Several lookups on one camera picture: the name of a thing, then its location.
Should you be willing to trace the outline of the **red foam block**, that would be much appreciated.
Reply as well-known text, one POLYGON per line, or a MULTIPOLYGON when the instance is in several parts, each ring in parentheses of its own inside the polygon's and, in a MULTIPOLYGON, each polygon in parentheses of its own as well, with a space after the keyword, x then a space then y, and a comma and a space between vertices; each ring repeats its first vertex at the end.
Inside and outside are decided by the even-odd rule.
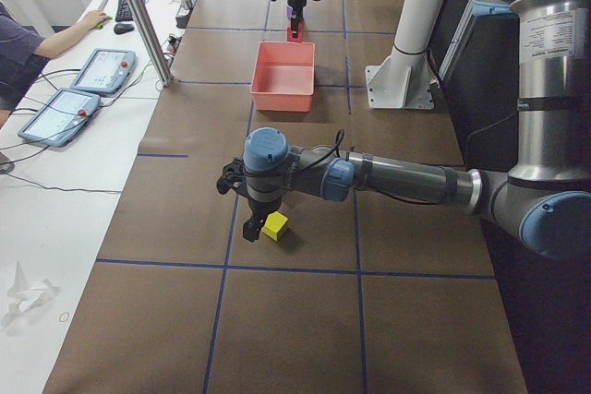
POLYGON ((289 26, 287 28, 286 39, 289 42, 302 42, 304 39, 303 25, 299 24, 296 29, 293 29, 291 26, 289 26))

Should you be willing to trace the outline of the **yellow-green foam block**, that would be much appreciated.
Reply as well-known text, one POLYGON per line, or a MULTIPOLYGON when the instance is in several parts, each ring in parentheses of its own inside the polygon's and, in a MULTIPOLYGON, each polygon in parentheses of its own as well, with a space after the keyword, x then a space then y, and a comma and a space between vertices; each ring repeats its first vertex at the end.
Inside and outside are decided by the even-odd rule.
POLYGON ((279 242, 288 228, 289 219, 279 211, 270 214, 263 224, 261 232, 274 242, 279 242))

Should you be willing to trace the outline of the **pink plastic bin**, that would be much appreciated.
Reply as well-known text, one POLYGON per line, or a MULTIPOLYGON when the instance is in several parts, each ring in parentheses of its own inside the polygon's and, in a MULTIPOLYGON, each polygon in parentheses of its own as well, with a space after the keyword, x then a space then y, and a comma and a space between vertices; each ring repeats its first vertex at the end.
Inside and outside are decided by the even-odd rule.
POLYGON ((261 42, 250 92, 258 111, 308 113, 315 89, 315 44, 261 42))

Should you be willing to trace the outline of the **white power strip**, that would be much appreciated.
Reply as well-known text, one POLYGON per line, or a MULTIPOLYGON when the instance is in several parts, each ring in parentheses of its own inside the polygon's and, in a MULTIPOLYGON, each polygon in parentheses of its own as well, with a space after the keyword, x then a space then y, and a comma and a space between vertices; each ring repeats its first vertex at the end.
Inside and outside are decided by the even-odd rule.
POLYGON ((176 26, 185 29, 191 18, 197 0, 179 0, 179 8, 175 14, 176 26))

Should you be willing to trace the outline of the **far teach pendant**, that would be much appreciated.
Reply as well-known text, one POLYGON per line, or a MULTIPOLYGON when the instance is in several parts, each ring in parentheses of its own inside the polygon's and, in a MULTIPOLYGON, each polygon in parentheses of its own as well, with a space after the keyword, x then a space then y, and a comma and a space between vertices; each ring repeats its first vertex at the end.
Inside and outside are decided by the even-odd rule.
POLYGON ((131 74, 137 61, 134 51, 97 48, 71 84, 73 90, 113 95, 131 74))

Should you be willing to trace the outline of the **teach pendant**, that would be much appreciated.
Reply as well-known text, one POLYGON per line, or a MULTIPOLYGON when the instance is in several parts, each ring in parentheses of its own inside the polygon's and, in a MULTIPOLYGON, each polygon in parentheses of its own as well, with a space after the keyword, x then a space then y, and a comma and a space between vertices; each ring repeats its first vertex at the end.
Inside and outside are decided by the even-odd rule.
POLYGON ((131 74, 137 61, 134 51, 97 48, 71 84, 73 90, 113 95, 131 74))
POLYGON ((33 143, 64 147, 99 110, 101 97, 90 92, 60 89, 43 104, 18 136, 33 143))

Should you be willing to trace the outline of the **black computer mouse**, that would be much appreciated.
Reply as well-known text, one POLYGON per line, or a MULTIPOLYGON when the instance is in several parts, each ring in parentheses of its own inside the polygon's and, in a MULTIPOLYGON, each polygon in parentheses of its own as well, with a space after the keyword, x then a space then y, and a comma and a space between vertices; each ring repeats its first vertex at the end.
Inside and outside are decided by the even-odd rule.
POLYGON ((123 35, 129 33, 135 29, 133 24, 130 23, 117 23, 114 26, 115 35, 123 35))

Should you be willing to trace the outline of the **near teach pendant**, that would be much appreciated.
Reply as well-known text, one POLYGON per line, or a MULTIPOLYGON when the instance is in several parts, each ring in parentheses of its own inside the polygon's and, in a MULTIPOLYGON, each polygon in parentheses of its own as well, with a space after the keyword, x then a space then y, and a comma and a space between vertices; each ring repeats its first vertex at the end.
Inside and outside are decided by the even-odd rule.
POLYGON ((43 104, 18 136, 33 143, 64 147, 99 110, 101 97, 90 92, 60 89, 43 104))

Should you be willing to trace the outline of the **crumpled white paper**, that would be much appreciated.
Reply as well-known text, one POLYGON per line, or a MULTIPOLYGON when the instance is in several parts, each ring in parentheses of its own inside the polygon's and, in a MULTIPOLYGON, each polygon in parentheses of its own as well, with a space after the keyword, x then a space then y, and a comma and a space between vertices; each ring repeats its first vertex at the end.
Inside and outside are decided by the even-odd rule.
POLYGON ((1 330, 53 301, 60 290, 49 279, 30 283, 18 261, 1 267, 1 330))

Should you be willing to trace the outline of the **seated person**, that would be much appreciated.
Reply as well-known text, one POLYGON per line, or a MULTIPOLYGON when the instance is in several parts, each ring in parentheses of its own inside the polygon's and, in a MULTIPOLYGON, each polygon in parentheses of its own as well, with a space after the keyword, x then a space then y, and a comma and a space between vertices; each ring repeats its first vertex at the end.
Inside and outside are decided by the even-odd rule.
POLYGON ((16 110, 48 62, 77 45, 110 17, 92 10, 76 24, 43 37, 18 23, 1 6, 1 123, 16 110))

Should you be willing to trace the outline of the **white metal pedestal base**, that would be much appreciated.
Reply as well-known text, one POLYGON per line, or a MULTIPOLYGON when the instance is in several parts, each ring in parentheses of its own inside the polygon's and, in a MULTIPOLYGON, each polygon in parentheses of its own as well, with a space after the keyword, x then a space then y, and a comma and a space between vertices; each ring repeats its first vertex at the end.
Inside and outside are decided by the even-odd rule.
POLYGON ((366 67, 371 109, 431 110, 427 54, 443 0, 404 0, 392 52, 366 67))

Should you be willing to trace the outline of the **aluminium frame post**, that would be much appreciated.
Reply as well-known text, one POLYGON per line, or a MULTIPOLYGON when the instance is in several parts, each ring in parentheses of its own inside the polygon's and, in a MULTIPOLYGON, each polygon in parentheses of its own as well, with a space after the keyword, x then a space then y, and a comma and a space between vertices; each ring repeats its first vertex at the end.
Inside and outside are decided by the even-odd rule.
POLYGON ((160 41, 157 38, 148 10, 145 7, 144 0, 127 0, 136 25, 139 28, 139 34, 147 49, 150 60, 158 74, 158 77, 164 88, 168 87, 173 81, 174 76, 163 56, 163 50, 160 41))

